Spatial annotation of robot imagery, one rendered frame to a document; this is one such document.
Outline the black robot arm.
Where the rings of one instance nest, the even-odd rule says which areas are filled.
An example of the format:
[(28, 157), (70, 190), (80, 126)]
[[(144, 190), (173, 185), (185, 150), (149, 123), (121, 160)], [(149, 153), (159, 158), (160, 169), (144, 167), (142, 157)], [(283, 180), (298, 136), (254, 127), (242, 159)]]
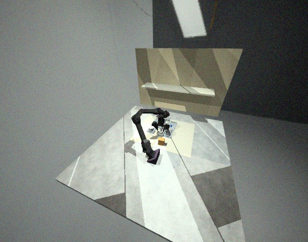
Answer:
[(151, 158), (155, 157), (156, 152), (154, 152), (152, 150), (150, 140), (146, 139), (143, 128), (141, 126), (140, 116), (143, 113), (155, 114), (155, 115), (157, 115), (157, 118), (160, 122), (164, 120), (163, 123), (165, 122), (164, 118), (167, 118), (170, 114), (167, 110), (163, 111), (161, 108), (155, 108), (155, 109), (142, 109), (141, 108), (135, 115), (132, 116), (132, 121), (136, 125), (138, 133), (139, 133), (140, 138), (141, 138), (141, 145), (142, 145), (142, 148), (143, 148), (143, 152), (146, 153), (146, 155), (149, 157), (149, 159), (151, 159)]

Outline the orange rectangular block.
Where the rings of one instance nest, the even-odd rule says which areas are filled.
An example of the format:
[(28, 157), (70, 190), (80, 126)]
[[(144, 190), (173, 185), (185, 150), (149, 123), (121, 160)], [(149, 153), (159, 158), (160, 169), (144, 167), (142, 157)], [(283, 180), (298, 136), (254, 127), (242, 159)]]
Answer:
[(164, 143), (165, 143), (165, 138), (159, 137), (159, 139), (158, 139), (158, 145), (164, 146)]

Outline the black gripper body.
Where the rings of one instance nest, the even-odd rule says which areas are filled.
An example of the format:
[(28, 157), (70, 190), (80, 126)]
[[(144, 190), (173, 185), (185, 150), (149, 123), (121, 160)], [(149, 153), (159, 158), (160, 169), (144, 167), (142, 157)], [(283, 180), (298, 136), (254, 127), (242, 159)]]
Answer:
[[(164, 121), (164, 120), (163, 120), (163, 121)], [(166, 130), (168, 130), (169, 127), (170, 127), (170, 125), (167, 125), (167, 124), (164, 125), (163, 121), (160, 122), (160, 121), (158, 120), (158, 123), (155, 122), (155, 121), (153, 121), (153, 122), (152, 122), (152, 126), (155, 126), (155, 127), (156, 127), (156, 126), (161, 126), (161, 127), (164, 127)]]

